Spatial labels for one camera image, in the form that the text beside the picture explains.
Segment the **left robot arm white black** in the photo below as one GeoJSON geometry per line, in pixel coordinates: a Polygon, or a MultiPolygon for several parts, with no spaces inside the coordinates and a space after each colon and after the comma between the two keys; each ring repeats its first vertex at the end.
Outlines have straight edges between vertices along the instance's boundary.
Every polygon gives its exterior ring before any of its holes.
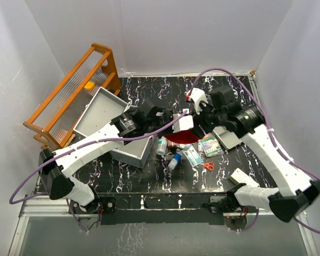
{"type": "Polygon", "coordinates": [[[94,188],[75,178],[75,173],[87,163],[129,142],[158,134],[173,133],[178,121],[172,110],[154,106],[129,107],[103,128],[68,147],[39,154],[39,176],[51,200],[69,199],[88,213],[99,208],[99,196],[94,188]]]}

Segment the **red first aid pouch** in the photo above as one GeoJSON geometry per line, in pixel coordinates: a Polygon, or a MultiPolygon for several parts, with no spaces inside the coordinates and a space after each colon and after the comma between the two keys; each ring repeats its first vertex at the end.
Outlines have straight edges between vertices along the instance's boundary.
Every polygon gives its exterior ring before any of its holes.
{"type": "Polygon", "coordinates": [[[192,130],[180,131],[178,133],[165,135],[165,137],[169,141],[177,144],[192,144],[196,143],[200,139],[200,137],[197,136],[192,130]]]}

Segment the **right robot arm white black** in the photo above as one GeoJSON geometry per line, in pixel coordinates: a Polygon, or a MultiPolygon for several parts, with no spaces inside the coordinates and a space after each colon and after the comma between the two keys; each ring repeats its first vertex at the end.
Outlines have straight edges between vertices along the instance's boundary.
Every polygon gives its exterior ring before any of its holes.
{"type": "Polygon", "coordinates": [[[268,128],[258,107],[243,108],[228,86],[210,92],[209,104],[205,92],[193,88],[187,100],[194,104],[194,121],[208,131],[224,126],[234,133],[256,154],[276,182],[275,188],[261,188],[240,183],[227,191],[222,200],[212,203],[213,207],[238,212],[245,206],[272,211],[283,222],[290,222],[305,210],[320,195],[320,181],[313,180],[296,167],[268,128]]]}

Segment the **stack of gauze packets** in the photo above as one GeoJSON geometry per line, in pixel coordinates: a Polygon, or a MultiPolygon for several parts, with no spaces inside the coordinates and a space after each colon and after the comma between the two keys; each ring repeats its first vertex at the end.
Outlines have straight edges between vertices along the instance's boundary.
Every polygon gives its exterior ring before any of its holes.
{"type": "Polygon", "coordinates": [[[215,135],[212,133],[207,134],[204,138],[198,141],[198,148],[206,157],[213,157],[223,154],[223,149],[221,148],[215,135]]]}

